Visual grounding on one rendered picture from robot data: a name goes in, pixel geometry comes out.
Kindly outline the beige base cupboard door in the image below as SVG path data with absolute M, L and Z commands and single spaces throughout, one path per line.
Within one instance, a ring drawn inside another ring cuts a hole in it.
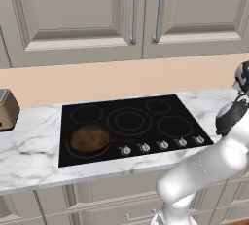
M 249 166 L 226 181 L 198 191 L 190 215 L 198 225 L 228 225 L 249 219 Z
M 76 203 L 72 186 L 37 190 L 36 197 L 47 225 L 80 225 L 79 215 L 69 211 Z
M 0 225 L 44 225 L 34 192 L 0 196 Z

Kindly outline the beige toaster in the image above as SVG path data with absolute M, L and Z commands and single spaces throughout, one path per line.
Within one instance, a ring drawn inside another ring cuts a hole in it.
M 11 131 L 18 120 L 20 108 L 10 89 L 0 89 L 0 131 Z

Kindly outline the wide beige wall cupboard door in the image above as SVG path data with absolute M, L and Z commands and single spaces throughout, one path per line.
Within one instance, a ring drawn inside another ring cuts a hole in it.
M 145 0 L 0 0 L 0 27 L 12 67 L 142 57 Z

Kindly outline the black glass hob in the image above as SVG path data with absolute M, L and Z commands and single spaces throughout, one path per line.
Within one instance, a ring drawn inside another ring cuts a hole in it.
M 68 143 L 73 129 L 86 123 L 106 126 L 115 138 L 135 139 L 136 144 L 114 142 L 103 150 L 81 153 Z M 203 144 L 194 137 L 204 138 Z M 186 147 L 177 140 L 184 138 Z M 166 141 L 168 148 L 161 150 L 158 141 Z M 147 143 L 150 151 L 141 152 L 139 145 Z M 209 146 L 213 143 L 180 98 L 175 94 L 108 100 L 93 103 L 68 104 L 62 107 L 58 165 L 71 167 L 110 160 L 132 158 L 162 152 L 175 152 Z M 124 156 L 121 148 L 128 146 L 131 153 Z

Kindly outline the narrow beige wall cupboard door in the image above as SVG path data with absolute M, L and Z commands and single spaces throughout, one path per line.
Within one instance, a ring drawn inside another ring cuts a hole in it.
M 0 69 L 10 68 L 11 63 L 6 49 L 2 29 L 0 27 Z

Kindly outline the black and white speckled kettle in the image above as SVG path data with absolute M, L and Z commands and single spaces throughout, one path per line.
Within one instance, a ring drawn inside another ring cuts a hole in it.
M 236 68 L 232 86 L 241 94 L 249 94 L 249 60 L 240 63 Z

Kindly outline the beige plain drawer front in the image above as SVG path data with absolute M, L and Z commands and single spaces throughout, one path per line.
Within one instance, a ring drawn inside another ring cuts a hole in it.
M 166 169 L 94 180 L 91 183 L 92 199 L 103 201 L 152 192 L 165 173 Z

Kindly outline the brown frying pan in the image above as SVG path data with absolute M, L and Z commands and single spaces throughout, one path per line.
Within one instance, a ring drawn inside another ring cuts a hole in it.
M 106 126 L 98 123 L 82 124 L 68 135 L 70 146 L 81 153 L 100 151 L 114 142 L 136 144 L 135 139 L 115 138 Z

